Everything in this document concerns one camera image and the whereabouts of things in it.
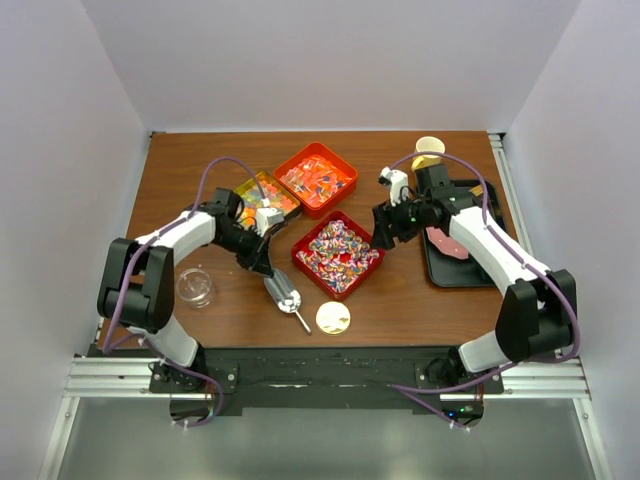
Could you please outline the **metal scoop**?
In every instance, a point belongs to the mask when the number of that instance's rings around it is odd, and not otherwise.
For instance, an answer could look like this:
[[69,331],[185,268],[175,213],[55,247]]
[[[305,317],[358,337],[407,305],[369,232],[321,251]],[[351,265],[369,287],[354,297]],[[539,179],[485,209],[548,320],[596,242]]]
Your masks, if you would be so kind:
[[273,275],[264,279],[264,285],[278,309],[295,315],[304,331],[311,335],[312,330],[300,313],[301,295],[289,277],[282,270],[274,268]]

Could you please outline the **black tray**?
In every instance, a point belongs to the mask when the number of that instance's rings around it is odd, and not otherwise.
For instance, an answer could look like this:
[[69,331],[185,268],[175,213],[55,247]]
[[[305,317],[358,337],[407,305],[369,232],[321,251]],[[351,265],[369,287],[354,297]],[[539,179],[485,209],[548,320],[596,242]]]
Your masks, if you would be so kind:
[[[465,193],[480,185],[478,180],[454,179],[456,193]],[[489,195],[489,211],[496,223],[507,233],[508,227],[504,220],[503,209],[495,186],[486,181]],[[457,260],[441,254],[427,239],[426,231],[422,233],[422,245],[429,280],[441,288],[483,288],[495,287],[489,275],[480,267],[476,260]]]

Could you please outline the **clear glass jar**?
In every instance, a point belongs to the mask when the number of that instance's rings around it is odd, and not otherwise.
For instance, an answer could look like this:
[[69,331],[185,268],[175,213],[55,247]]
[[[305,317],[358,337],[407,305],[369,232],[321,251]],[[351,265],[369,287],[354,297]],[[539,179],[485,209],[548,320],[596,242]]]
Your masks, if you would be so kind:
[[204,308],[213,298],[214,287],[211,277],[201,268],[184,270],[176,282],[176,293],[190,307]]

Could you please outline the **red lollipop tin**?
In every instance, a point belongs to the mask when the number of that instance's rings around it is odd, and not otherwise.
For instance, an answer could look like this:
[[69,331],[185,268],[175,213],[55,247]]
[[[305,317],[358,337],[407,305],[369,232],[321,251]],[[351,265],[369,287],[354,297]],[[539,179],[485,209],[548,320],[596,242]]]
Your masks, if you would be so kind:
[[329,298],[343,301],[382,264],[385,251],[341,211],[328,214],[292,248],[294,265]]

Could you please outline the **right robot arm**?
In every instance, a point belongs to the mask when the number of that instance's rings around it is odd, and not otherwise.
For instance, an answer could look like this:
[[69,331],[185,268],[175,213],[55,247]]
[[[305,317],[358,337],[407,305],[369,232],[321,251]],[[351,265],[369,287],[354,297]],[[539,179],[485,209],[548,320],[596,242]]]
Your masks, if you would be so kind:
[[466,393],[481,376],[527,360],[556,361],[556,351],[579,349],[576,282],[566,270],[550,270],[512,239],[489,213],[482,194],[464,192],[442,164],[417,170],[418,190],[406,173],[385,167],[378,181],[389,198],[375,206],[371,244],[390,250],[436,228],[459,243],[502,295],[492,331],[453,350],[445,362],[451,390]]

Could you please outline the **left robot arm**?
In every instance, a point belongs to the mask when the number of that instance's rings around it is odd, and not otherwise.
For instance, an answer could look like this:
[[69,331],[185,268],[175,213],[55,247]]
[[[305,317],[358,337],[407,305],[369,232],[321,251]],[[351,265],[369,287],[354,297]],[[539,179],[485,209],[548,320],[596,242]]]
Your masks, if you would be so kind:
[[185,392],[211,385],[201,344],[177,320],[175,267],[195,250],[210,244],[235,255],[239,266],[266,278],[274,276],[270,237],[284,214],[269,200],[260,201],[254,225],[243,227],[244,201],[218,188],[208,202],[193,204],[173,222],[135,240],[118,238],[109,246],[97,297],[97,311],[110,321],[105,353],[118,325],[138,336],[163,361],[162,374]]

